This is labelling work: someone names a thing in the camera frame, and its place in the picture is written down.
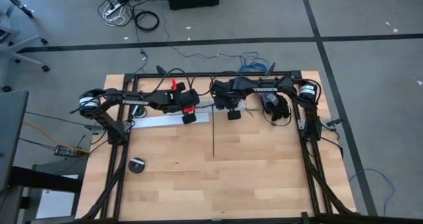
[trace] wooden tabletop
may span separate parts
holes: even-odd
[[[302,71],[302,75],[320,82],[317,71]],[[108,75],[104,88],[121,89],[123,78]],[[152,91],[159,80],[140,79],[138,90]],[[193,87],[203,93],[209,84],[208,77],[198,77]],[[171,80],[166,79],[160,89],[170,86]],[[201,99],[212,98],[207,94]],[[242,118],[235,121],[228,121],[226,112],[214,113],[214,156],[211,114],[208,123],[133,129],[128,160],[139,157],[146,161],[146,168],[140,174],[126,169],[120,220],[299,217],[304,211],[313,215],[295,118],[286,127],[271,126],[262,117],[257,94],[247,97],[247,108],[258,111],[251,115],[242,111]],[[147,110],[148,117],[162,116],[160,111]],[[116,117],[117,111],[115,106],[108,113]],[[318,113],[330,118],[324,93]],[[323,130],[322,136],[336,141],[328,130]],[[355,210],[339,149],[327,141],[320,141],[319,148],[328,185],[346,207]],[[86,214],[102,192],[110,153],[111,146],[103,145],[89,157],[77,217]],[[324,210],[319,186],[315,185]]]

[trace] black hockey puck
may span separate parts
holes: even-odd
[[[145,168],[145,162],[140,158],[132,158],[128,164],[128,168],[136,174],[141,173]]]

